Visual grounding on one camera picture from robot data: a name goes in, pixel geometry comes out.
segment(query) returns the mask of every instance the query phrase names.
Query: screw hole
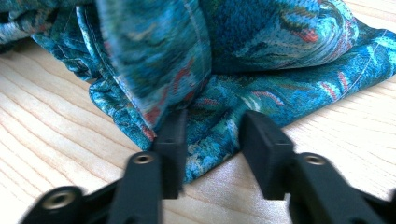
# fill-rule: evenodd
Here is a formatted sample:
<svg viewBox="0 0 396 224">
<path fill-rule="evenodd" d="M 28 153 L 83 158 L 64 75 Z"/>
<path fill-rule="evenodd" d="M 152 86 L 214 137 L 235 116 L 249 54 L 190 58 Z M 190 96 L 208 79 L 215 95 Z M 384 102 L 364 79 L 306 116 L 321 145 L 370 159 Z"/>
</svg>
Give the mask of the screw hole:
<svg viewBox="0 0 396 224">
<path fill-rule="evenodd" d="M 134 158 L 134 163 L 136 164 L 146 164 L 154 160 L 150 155 L 141 155 Z"/>
<path fill-rule="evenodd" d="M 313 165 L 324 165 L 326 163 L 325 160 L 318 156 L 306 156 L 305 160 Z"/>
<path fill-rule="evenodd" d="M 352 224 L 367 224 L 367 222 L 364 219 L 361 219 L 359 217 L 353 217 L 350 219 L 350 223 Z"/>
<path fill-rule="evenodd" d="M 42 206 L 49 210 L 63 208 L 73 202 L 75 198 L 76 195 L 73 191 L 64 190 L 49 196 L 48 199 L 43 202 Z"/>
</svg>

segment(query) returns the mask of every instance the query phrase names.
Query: teal paisley fabric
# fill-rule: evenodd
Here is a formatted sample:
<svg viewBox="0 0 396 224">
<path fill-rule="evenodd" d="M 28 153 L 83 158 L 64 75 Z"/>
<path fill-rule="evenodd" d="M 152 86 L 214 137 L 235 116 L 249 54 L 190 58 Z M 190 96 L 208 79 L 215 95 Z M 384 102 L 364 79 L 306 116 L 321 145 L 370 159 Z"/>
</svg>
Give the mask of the teal paisley fabric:
<svg viewBox="0 0 396 224">
<path fill-rule="evenodd" d="M 247 109 L 285 126 L 396 73 L 396 35 L 340 0 L 7 0 L 0 13 L 3 50 L 30 35 L 143 150 L 187 108 L 186 182 L 239 150 Z"/>
</svg>

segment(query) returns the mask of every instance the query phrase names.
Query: wood grain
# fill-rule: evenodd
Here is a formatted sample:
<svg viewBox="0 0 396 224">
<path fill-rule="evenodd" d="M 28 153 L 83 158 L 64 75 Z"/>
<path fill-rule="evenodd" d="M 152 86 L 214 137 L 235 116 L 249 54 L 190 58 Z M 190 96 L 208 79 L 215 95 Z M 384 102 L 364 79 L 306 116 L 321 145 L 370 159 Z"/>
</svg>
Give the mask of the wood grain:
<svg viewBox="0 0 396 224">
<path fill-rule="evenodd" d="M 396 32 L 396 1 L 348 0 L 357 17 Z M 87 193 L 120 177 L 139 151 L 77 79 L 32 41 L 0 56 L 0 216 L 17 223 L 42 193 Z M 396 187 L 396 77 L 286 127 L 297 150 L 329 158 L 354 187 L 388 199 Z M 165 223 L 288 223 L 287 205 L 262 199 L 241 155 L 165 201 Z"/>
</svg>

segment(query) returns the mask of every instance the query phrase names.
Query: black plastic bracket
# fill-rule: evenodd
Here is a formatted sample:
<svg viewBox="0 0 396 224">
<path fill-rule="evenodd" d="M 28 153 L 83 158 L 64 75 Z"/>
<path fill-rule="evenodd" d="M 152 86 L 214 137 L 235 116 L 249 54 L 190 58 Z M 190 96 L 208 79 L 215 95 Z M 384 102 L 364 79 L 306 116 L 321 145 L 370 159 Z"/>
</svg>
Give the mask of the black plastic bracket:
<svg viewBox="0 0 396 224">
<path fill-rule="evenodd" d="M 396 223 L 395 199 L 362 197 L 325 158 L 294 153 L 293 143 L 264 114 L 246 112 L 239 140 L 263 197 L 283 200 L 290 193 L 293 223 Z"/>
</svg>

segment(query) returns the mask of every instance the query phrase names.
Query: light wood surface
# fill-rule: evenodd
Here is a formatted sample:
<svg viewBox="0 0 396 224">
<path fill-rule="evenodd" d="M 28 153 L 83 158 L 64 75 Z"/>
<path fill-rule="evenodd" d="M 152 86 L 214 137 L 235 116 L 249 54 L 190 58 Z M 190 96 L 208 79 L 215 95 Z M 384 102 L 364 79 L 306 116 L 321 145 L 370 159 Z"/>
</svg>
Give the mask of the light wood surface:
<svg viewBox="0 0 396 224">
<path fill-rule="evenodd" d="M 396 32 L 396 1 L 348 0 L 355 15 Z M 118 179 L 139 151 L 91 102 L 89 84 L 34 44 L 0 56 L 0 223 L 17 223 L 42 193 L 87 193 Z M 330 159 L 358 189 L 396 188 L 396 77 L 301 119 L 284 131 L 297 150 Z M 165 201 L 165 223 L 288 223 L 284 202 L 262 199 L 242 155 Z"/>
</svg>

